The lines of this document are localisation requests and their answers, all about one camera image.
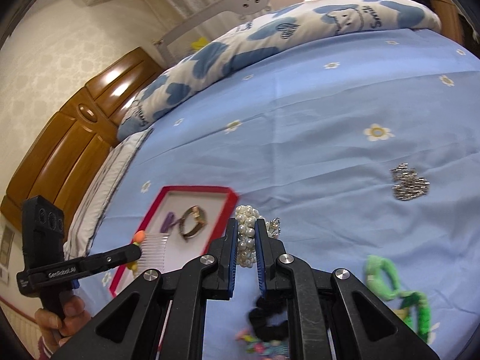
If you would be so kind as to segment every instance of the triangular cutout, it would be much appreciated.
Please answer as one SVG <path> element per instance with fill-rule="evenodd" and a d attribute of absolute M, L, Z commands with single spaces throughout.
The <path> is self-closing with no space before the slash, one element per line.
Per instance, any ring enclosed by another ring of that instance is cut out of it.
<path fill-rule="evenodd" d="M 397 328 L 378 311 L 361 293 L 353 292 L 353 301 L 370 341 L 378 341 L 397 331 Z"/>
<path fill-rule="evenodd" d="M 131 294 L 126 300 L 97 328 L 96 333 L 103 338 L 121 343 L 127 332 L 130 320 L 134 315 L 140 299 L 139 293 Z"/>

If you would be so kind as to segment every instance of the orange bead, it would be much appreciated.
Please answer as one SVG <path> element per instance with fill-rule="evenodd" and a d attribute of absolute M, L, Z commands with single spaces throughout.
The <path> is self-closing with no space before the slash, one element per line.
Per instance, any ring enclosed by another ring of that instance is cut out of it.
<path fill-rule="evenodd" d="M 145 230 L 139 230 L 138 232 L 136 232 L 133 236 L 133 241 L 139 244 L 145 241 Z"/>

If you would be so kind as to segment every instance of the green plush hair accessory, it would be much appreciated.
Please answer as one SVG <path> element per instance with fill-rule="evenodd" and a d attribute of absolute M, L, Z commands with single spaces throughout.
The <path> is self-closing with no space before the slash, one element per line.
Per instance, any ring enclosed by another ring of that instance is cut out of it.
<path fill-rule="evenodd" d="M 390 279 L 391 287 L 382 278 L 384 271 Z M 381 300 L 388 301 L 402 298 L 400 309 L 406 310 L 404 322 L 413 330 L 411 308 L 417 309 L 417 335 L 425 342 L 428 341 L 430 332 L 430 307 L 423 292 L 401 291 L 397 269 L 392 261 L 383 257 L 370 255 L 365 264 L 366 285 L 368 289 Z"/>

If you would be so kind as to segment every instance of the purple hair clip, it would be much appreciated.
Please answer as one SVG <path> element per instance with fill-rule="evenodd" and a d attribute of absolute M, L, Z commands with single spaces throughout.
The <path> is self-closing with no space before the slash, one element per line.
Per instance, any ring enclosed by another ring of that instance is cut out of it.
<path fill-rule="evenodd" d="M 177 221 L 175 220 L 175 214 L 170 211 L 168 214 L 166 214 L 165 220 L 160 228 L 160 233 L 168 233 L 169 230 L 176 225 L 176 223 Z"/>

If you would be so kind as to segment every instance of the silver beaded accessory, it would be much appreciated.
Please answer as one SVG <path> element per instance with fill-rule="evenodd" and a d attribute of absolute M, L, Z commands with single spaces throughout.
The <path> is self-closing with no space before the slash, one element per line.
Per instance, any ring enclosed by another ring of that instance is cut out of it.
<path fill-rule="evenodd" d="M 235 219 L 238 221 L 237 265 L 243 268 L 252 268 L 257 262 L 255 255 L 255 222 L 264 219 L 252 206 L 238 206 L 235 208 Z M 280 218 L 271 222 L 265 221 L 267 234 L 270 238 L 280 235 Z"/>
<path fill-rule="evenodd" d="M 408 163 L 401 163 L 395 169 L 391 169 L 393 181 L 399 181 L 393 186 L 393 196 L 404 202 L 426 195 L 430 189 L 430 183 L 418 177 L 414 168 L 409 169 Z"/>

